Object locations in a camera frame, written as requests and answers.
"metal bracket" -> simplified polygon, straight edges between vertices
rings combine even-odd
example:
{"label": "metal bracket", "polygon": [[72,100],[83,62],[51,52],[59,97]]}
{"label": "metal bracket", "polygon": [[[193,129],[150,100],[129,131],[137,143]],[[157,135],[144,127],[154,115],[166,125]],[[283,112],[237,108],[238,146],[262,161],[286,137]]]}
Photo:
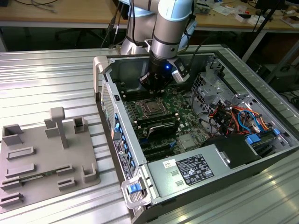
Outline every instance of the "metal bracket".
{"label": "metal bracket", "polygon": [[109,65],[110,61],[106,56],[97,56],[93,59],[93,88],[95,93],[99,92],[99,73],[106,72]]}
{"label": "metal bracket", "polygon": [[153,39],[147,39],[147,40],[144,40],[144,42],[147,44],[146,51],[150,52],[151,44],[153,43]]}

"metal workbench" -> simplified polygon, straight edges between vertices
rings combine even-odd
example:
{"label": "metal workbench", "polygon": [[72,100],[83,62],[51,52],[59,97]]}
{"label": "metal workbench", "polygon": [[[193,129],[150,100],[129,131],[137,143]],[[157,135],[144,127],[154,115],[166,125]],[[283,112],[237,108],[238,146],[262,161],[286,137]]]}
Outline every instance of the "metal workbench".
{"label": "metal workbench", "polygon": [[[287,108],[286,102],[262,84],[232,51],[221,45],[203,46],[201,50],[221,52],[299,128],[297,111]],[[90,49],[0,54],[0,131],[2,126],[14,123],[22,128],[42,126],[51,107],[63,106],[66,120],[84,116],[88,121],[101,178],[99,185],[1,214],[1,223],[131,222],[93,98],[93,58],[116,53]],[[230,84],[242,93],[241,85]],[[299,223],[299,152],[259,175],[152,221],[186,222]]]}

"warning label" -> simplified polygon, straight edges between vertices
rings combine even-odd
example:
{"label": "warning label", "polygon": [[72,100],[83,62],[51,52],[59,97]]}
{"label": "warning label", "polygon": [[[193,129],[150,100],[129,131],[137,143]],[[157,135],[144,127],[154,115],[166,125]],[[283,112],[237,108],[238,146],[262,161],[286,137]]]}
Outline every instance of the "warning label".
{"label": "warning label", "polygon": [[189,186],[214,176],[202,154],[176,163],[186,184]]}

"wire bundle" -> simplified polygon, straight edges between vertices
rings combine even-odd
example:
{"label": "wire bundle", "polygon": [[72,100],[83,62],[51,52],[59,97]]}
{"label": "wire bundle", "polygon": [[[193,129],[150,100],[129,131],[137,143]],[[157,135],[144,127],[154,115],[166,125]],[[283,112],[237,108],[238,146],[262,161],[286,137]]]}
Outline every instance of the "wire bundle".
{"label": "wire bundle", "polygon": [[252,130],[245,125],[246,119],[248,119],[248,116],[251,116],[256,124],[256,126],[259,128],[259,130],[267,131],[269,128],[263,121],[263,118],[261,115],[249,108],[242,108],[238,106],[233,106],[230,111],[225,111],[224,106],[217,107],[214,112],[209,114],[209,118],[211,119],[219,119],[223,117],[223,114],[226,115],[226,118],[223,117],[224,122],[221,124],[222,128],[217,128],[217,130],[222,130],[222,134],[230,134],[230,133],[239,133],[239,134],[251,134]]}
{"label": "wire bundle", "polygon": [[250,114],[250,115],[253,117],[253,119],[254,119],[254,121],[255,121],[257,127],[258,127],[261,131],[269,130],[269,128],[267,127],[267,125],[265,124],[265,122],[263,121],[263,118],[261,117],[261,115],[260,115],[259,113],[255,112],[255,111],[253,111],[253,110],[251,110],[251,109],[249,109],[249,108],[242,108],[242,107],[238,107],[238,106],[233,106],[233,109],[239,111],[239,114],[238,114],[238,121],[239,121],[240,125],[241,125],[243,128],[245,128],[245,127],[244,127],[243,124],[240,122],[241,119],[239,119],[239,117],[241,118],[241,113],[242,113],[242,112],[246,112],[246,113]]}

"white sticker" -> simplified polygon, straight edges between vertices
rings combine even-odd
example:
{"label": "white sticker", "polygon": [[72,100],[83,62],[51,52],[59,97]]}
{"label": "white sticker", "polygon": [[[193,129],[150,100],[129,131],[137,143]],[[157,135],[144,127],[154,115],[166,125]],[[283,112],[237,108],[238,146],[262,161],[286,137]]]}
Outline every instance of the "white sticker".
{"label": "white sticker", "polygon": [[165,168],[176,166],[176,160],[172,159],[172,160],[164,161],[163,165],[164,165]]}

